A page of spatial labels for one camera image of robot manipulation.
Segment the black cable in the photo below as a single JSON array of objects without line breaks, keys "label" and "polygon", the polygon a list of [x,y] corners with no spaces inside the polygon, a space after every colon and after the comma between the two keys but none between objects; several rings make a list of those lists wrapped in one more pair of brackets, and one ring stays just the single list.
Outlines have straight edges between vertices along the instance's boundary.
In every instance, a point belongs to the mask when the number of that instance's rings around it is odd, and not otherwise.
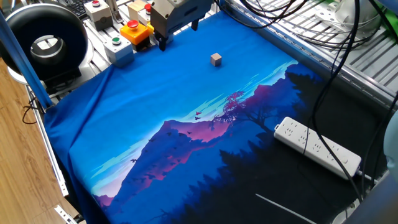
[{"label": "black cable", "polygon": [[355,0],[355,15],[354,15],[354,26],[353,29],[351,31],[351,35],[349,37],[349,42],[347,45],[347,50],[345,51],[343,58],[341,59],[340,64],[338,65],[338,67],[336,68],[336,70],[333,72],[332,76],[330,77],[330,79],[328,80],[327,84],[323,87],[323,90],[321,91],[321,93],[319,94],[315,105],[313,107],[313,111],[312,111],[312,123],[313,123],[313,127],[315,132],[317,133],[319,139],[321,140],[321,142],[323,143],[323,145],[328,149],[329,153],[333,156],[333,158],[335,159],[335,161],[338,163],[338,165],[341,167],[341,169],[343,170],[343,172],[345,173],[345,175],[347,176],[347,178],[349,179],[351,185],[353,186],[355,193],[358,197],[359,202],[361,203],[362,200],[362,196],[359,193],[358,188],[356,187],[353,178],[350,176],[350,174],[348,173],[348,171],[346,170],[346,168],[344,167],[344,165],[341,163],[341,161],[337,158],[336,154],[330,149],[330,147],[328,146],[328,144],[325,142],[323,136],[321,135],[319,129],[318,129],[318,125],[317,125],[317,121],[316,121],[316,115],[317,115],[317,111],[319,109],[320,106],[320,100],[324,97],[323,95],[325,94],[326,91],[328,91],[329,87],[331,86],[332,81],[337,77],[337,75],[339,74],[341,68],[343,67],[344,63],[346,62],[347,58],[348,58],[348,54],[351,51],[351,48],[354,44],[354,40],[355,40],[355,36],[356,33],[358,31],[358,26],[359,26],[359,12],[360,12],[360,6],[359,6],[359,0]]},{"label": "black cable", "polygon": [[219,7],[219,9],[221,9],[223,12],[225,12],[225,14],[227,14],[230,18],[232,18],[233,20],[235,20],[235,21],[238,22],[239,24],[242,24],[242,25],[244,25],[244,26],[246,26],[246,27],[248,27],[248,28],[250,28],[250,29],[263,29],[263,28],[266,28],[266,27],[271,26],[271,25],[274,23],[274,21],[271,21],[270,23],[268,23],[268,24],[266,24],[266,25],[264,25],[264,26],[250,26],[250,25],[248,25],[248,24],[246,24],[246,23],[240,21],[239,19],[237,19],[237,18],[234,17],[233,15],[231,15],[231,14],[228,12],[228,10],[224,9],[223,7],[221,7],[220,2],[219,2],[218,0],[214,0],[214,2],[217,4],[217,6]]},{"label": "black cable", "polygon": [[[390,30],[390,32],[392,33],[392,36],[395,38],[396,43],[398,44],[398,35],[395,32],[394,28],[392,27],[391,23],[388,21],[387,17],[384,15],[384,13],[381,11],[381,9],[379,8],[379,6],[374,2],[374,0],[369,0],[369,2],[372,4],[373,8],[375,8],[375,10],[377,11],[377,13],[380,15],[382,21],[386,24],[387,28]],[[368,146],[368,148],[366,149],[365,152],[365,156],[364,156],[364,160],[363,160],[363,172],[365,173],[365,167],[366,167],[366,163],[368,161],[368,156],[369,156],[369,152],[374,144],[374,141],[376,140],[377,135],[379,134],[381,128],[385,125],[385,123],[387,122],[392,110],[394,109],[396,103],[398,100],[398,93],[396,94],[394,100],[392,101],[390,108],[387,112],[387,114],[385,115],[385,117],[383,118],[382,122],[379,124],[379,126],[376,129],[376,132],[374,133],[371,142]],[[364,175],[362,176],[361,179],[361,187],[362,187],[362,194],[364,195],[364,197],[366,197],[365,194],[365,177]]]},{"label": "black cable", "polygon": [[[287,6],[287,8],[289,8],[295,1],[296,1],[296,0],[291,0],[291,1],[289,2],[289,6]],[[263,17],[263,18],[266,18],[266,19],[277,19],[277,20],[280,20],[280,19],[286,18],[286,17],[288,17],[288,16],[290,16],[290,15],[296,13],[298,10],[300,10],[300,9],[304,6],[305,3],[307,3],[307,1],[308,1],[308,0],[303,0],[303,2],[302,2],[300,5],[298,5],[294,10],[290,11],[290,12],[287,13],[287,14],[280,14],[280,15],[278,15],[278,16],[265,16],[264,14],[261,13],[261,10],[260,10],[260,9],[257,9],[257,8],[255,8],[254,6],[250,5],[246,0],[241,0],[241,3],[242,3],[247,9],[249,9],[251,12],[253,12],[253,13],[254,13],[255,15],[257,15],[257,16],[260,16],[260,17]]]},{"label": "black cable", "polygon": [[27,115],[27,112],[28,112],[30,109],[32,109],[32,110],[37,110],[37,109],[38,109],[38,108],[36,108],[36,107],[33,106],[33,101],[34,101],[34,100],[36,100],[36,97],[33,97],[33,99],[29,101],[29,106],[24,106],[24,108],[27,108],[27,109],[25,110],[24,116],[22,117],[22,122],[23,122],[24,124],[35,124],[35,123],[37,123],[37,121],[35,121],[35,122],[26,122],[26,121],[25,121],[25,117],[26,117],[26,115]]}]

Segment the white cable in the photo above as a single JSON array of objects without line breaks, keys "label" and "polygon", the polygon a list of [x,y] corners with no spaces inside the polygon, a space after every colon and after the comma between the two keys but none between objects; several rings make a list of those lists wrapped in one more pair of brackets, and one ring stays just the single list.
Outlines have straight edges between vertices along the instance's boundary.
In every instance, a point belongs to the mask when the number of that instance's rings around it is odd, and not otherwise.
[{"label": "white cable", "polygon": [[302,220],[305,220],[305,221],[307,221],[307,222],[309,222],[309,223],[311,223],[311,224],[317,224],[317,223],[315,223],[315,222],[313,222],[313,221],[311,221],[311,220],[305,218],[304,216],[302,216],[302,215],[300,215],[300,214],[298,214],[298,213],[296,213],[296,212],[293,212],[293,211],[291,211],[290,209],[285,208],[285,207],[279,205],[278,203],[273,202],[273,201],[271,201],[271,200],[269,200],[269,199],[267,199],[267,198],[265,198],[265,197],[263,197],[263,196],[261,196],[261,195],[259,195],[259,194],[256,194],[256,196],[259,197],[259,198],[261,198],[261,199],[263,199],[263,200],[266,200],[267,202],[269,202],[269,203],[271,203],[271,204],[273,204],[273,205],[278,206],[279,208],[281,208],[281,209],[283,209],[283,210],[285,210],[285,211],[287,211],[287,212],[290,212],[291,214],[293,214],[293,215],[295,215],[295,216],[301,218]]},{"label": "white cable", "polygon": [[[363,175],[363,172],[360,171],[360,170],[357,170],[357,171],[356,171],[356,174],[358,174],[358,175]],[[372,181],[372,177],[370,177],[370,176],[368,176],[368,175],[366,175],[366,174],[365,174],[364,176],[365,176],[366,179]],[[378,183],[379,183],[379,181],[375,179],[375,180],[374,180],[374,184],[378,184]]]}]

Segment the power cord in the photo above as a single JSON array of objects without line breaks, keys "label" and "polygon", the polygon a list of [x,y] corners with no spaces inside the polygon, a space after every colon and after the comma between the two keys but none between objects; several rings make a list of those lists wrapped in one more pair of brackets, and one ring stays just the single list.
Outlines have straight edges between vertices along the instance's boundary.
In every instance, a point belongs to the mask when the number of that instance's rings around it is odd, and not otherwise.
[{"label": "power cord", "polygon": [[[379,6],[374,2],[374,0],[369,0],[369,2],[372,4],[372,6],[373,6],[373,7],[375,8],[375,10],[377,11],[377,13],[380,15],[382,21],[385,23],[385,25],[387,26],[387,28],[390,30],[390,32],[391,32],[393,38],[395,38],[396,43],[398,44],[398,35],[397,35],[397,33],[394,31],[394,28],[392,27],[391,23],[388,21],[387,17],[386,17],[386,16],[384,15],[384,13],[381,11],[381,9],[379,8]],[[395,107],[395,105],[396,105],[396,103],[397,103],[397,100],[398,100],[398,93],[396,94],[394,100],[392,101],[392,103],[391,103],[391,105],[390,105],[390,108],[389,108],[387,114],[384,116],[382,122],[381,122],[381,123],[379,124],[379,126],[376,128],[376,132],[374,133],[374,135],[373,135],[373,137],[372,137],[372,139],[371,139],[371,142],[370,142],[368,148],[366,149],[365,156],[364,156],[364,161],[363,161],[363,171],[366,170],[365,168],[366,168],[366,163],[367,163],[367,161],[368,161],[369,152],[370,152],[370,150],[371,150],[371,148],[372,148],[372,146],[373,146],[373,144],[374,144],[374,142],[375,142],[377,136],[379,135],[380,130],[381,130],[382,127],[388,122],[389,117],[390,117],[390,114],[391,114],[392,110],[394,109],[394,107]],[[378,163],[379,163],[379,159],[376,161],[376,163],[375,163],[375,168],[374,168],[374,169],[377,169],[376,167],[377,167]],[[375,176],[376,176],[376,172],[373,173],[372,179],[375,179],[375,178],[376,178]],[[362,188],[362,194],[364,195],[364,198],[365,198],[365,197],[366,197],[366,193],[365,193],[365,177],[364,177],[364,176],[362,176],[362,179],[361,179],[361,188]]]},{"label": "power cord", "polygon": [[347,176],[348,180],[350,181],[351,185],[354,188],[354,191],[355,191],[355,193],[357,195],[357,198],[358,198],[359,202],[361,203],[363,201],[362,200],[362,196],[361,196],[358,188],[356,187],[353,178],[347,172],[346,168],[341,163],[341,161],[337,158],[336,154],[330,149],[328,144],[325,142],[323,136],[321,135],[321,133],[319,131],[319,128],[318,128],[318,125],[317,125],[317,120],[316,120],[317,111],[318,111],[319,107],[321,106],[322,101],[325,98],[325,95],[327,94],[328,90],[330,89],[332,81],[337,77],[337,75],[339,74],[340,70],[342,69],[344,63],[346,62],[346,60],[348,58],[348,54],[351,51],[351,48],[352,48],[352,46],[354,44],[354,41],[355,41],[355,36],[356,36],[356,33],[358,31],[358,26],[359,26],[360,6],[359,6],[359,0],[355,0],[354,2],[355,2],[354,26],[353,26],[353,29],[351,30],[350,35],[349,35],[349,41],[348,41],[348,44],[347,44],[347,49],[346,49],[346,51],[345,51],[345,53],[343,55],[343,58],[341,59],[340,64],[337,66],[336,70],[333,72],[333,74],[330,77],[330,79],[328,80],[327,84],[323,87],[323,90],[319,94],[319,96],[318,96],[318,98],[317,98],[317,100],[315,102],[315,105],[313,107],[311,118],[312,118],[314,131],[317,133],[317,135],[318,135],[319,139],[321,140],[321,142],[323,143],[323,145],[325,145],[325,147],[328,149],[329,153],[333,156],[335,161],[338,163],[338,165],[341,167],[341,169],[343,170],[343,172]]}]

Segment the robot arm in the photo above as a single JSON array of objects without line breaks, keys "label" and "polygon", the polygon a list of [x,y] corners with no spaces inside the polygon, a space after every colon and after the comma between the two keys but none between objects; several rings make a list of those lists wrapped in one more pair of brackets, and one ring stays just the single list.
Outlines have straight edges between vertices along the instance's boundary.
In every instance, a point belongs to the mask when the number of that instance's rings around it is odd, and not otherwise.
[{"label": "robot arm", "polygon": [[150,13],[150,23],[155,28],[155,38],[159,48],[165,50],[169,35],[192,22],[192,29],[210,10],[213,0],[154,0]]}]

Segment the power strip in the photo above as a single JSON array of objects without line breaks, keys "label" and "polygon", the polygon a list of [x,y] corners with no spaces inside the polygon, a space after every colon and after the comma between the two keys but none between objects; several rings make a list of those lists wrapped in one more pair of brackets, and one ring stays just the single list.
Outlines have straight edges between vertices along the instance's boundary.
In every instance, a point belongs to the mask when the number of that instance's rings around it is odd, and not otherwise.
[{"label": "power strip", "polygon": [[[307,140],[307,127],[290,117],[286,117],[281,124],[278,124],[275,127],[274,137],[298,152],[303,153],[305,142]],[[361,163],[361,157],[332,140],[326,137],[323,138],[344,165],[350,176],[353,177]],[[305,150],[304,155],[340,177],[348,180],[343,169],[338,165],[333,156],[329,153],[328,149],[323,145],[314,130],[308,129],[307,149]]]}]

